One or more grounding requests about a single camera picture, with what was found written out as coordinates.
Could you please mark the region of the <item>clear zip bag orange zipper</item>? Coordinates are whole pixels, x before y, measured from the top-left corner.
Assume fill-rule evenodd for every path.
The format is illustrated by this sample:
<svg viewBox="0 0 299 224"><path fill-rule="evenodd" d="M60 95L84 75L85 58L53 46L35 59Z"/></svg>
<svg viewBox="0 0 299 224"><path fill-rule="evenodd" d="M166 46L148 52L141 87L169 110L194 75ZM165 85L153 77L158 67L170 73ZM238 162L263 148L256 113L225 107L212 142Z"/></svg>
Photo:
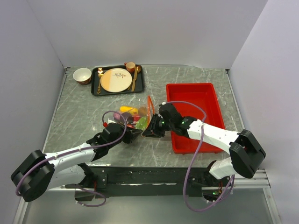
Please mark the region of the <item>clear zip bag orange zipper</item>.
<svg viewBox="0 0 299 224"><path fill-rule="evenodd" d="M116 111L108 112L107 123L116 123L122 128L127 125L126 133L141 135L150 124L155 113L155 107L150 95L145 99L139 99L137 103L121 105Z"/></svg>

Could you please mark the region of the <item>pink red peach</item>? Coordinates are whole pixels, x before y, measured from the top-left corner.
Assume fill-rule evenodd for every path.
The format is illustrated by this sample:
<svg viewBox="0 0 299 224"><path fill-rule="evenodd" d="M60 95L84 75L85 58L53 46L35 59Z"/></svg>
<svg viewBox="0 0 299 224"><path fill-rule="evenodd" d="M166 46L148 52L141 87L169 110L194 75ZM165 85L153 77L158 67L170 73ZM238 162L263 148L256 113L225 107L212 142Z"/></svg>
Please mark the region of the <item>pink red peach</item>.
<svg viewBox="0 0 299 224"><path fill-rule="evenodd" d="M121 115L116 112L113 114L113 118L114 118L114 121L116 121L116 122L121 121Z"/></svg>

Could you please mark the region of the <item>dark purple plum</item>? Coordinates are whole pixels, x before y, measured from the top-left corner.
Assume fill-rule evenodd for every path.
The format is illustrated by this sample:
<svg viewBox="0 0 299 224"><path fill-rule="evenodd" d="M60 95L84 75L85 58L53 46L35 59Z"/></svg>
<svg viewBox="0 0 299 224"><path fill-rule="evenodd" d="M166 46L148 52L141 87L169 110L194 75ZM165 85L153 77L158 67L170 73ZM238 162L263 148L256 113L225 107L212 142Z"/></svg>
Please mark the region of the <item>dark purple plum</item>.
<svg viewBox="0 0 299 224"><path fill-rule="evenodd" d="M122 116L124 117L125 121L129 124L131 124L134 121L133 115L129 112L124 112Z"/></svg>

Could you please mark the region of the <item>yellow brown mango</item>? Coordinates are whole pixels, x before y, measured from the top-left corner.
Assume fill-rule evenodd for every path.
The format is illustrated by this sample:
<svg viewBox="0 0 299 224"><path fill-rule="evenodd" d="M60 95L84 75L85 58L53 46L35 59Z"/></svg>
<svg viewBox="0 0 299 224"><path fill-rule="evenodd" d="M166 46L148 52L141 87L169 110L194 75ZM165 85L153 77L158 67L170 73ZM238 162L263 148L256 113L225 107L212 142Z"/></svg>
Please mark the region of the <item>yellow brown mango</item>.
<svg viewBox="0 0 299 224"><path fill-rule="evenodd" d="M142 116L142 117L146 116L147 115L147 108L146 107L140 107L138 109L138 114L139 114L139 116Z"/></svg>

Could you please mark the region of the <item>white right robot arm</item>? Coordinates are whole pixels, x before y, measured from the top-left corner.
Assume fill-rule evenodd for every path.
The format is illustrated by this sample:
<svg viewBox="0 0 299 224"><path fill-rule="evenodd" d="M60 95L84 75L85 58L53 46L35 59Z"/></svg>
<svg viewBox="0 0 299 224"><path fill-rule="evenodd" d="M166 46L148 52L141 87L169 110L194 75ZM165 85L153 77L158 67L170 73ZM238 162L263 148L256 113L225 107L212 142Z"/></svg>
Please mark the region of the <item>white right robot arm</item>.
<svg viewBox="0 0 299 224"><path fill-rule="evenodd" d="M251 179L266 157L266 152L251 131L228 131L203 122L203 120L182 116L171 103L161 105L154 114L143 136L162 138L165 132L192 140L199 140L226 152L229 157L212 162L205 173L205 182L215 186L222 178L239 174Z"/></svg>

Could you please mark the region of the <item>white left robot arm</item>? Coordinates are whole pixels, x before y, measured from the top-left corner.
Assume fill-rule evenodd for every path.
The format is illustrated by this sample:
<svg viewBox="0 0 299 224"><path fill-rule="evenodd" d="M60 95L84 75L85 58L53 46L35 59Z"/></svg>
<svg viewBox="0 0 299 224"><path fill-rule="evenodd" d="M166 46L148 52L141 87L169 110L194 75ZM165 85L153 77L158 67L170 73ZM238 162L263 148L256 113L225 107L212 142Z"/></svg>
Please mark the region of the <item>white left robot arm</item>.
<svg viewBox="0 0 299 224"><path fill-rule="evenodd" d="M141 129L109 123L102 132L77 147L47 154L33 151L11 175L15 193L31 202L55 187L92 186L97 177L87 163L106 156L111 148L122 142L132 143L141 133Z"/></svg>

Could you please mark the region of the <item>green apple slice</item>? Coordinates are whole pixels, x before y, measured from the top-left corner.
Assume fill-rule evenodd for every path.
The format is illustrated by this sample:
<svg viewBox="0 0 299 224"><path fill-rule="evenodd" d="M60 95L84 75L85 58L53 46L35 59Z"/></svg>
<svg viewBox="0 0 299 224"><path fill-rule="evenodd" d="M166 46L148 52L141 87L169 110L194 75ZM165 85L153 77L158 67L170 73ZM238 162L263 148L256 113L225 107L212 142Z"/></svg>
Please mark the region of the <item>green apple slice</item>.
<svg viewBox="0 0 299 224"><path fill-rule="evenodd" d="M147 118L146 117L141 117L136 125L135 125L135 128L136 129L141 129L141 130L145 130L147 127Z"/></svg>

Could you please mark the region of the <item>red apple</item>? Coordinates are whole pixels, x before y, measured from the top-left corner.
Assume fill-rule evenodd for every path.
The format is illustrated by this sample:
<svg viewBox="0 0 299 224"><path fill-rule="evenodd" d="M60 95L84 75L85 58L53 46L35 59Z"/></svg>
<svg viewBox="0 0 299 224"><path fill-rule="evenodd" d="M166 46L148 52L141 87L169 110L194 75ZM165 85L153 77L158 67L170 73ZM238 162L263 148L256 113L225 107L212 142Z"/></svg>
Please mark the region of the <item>red apple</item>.
<svg viewBox="0 0 299 224"><path fill-rule="evenodd" d="M133 121L131 124L127 123L127 125L128 125L129 127L131 127L131 128L135 128L135 125L136 125L137 121L138 121L141 117L140 117L140 116L133 116L133 118L134 118L134 121Z"/></svg>

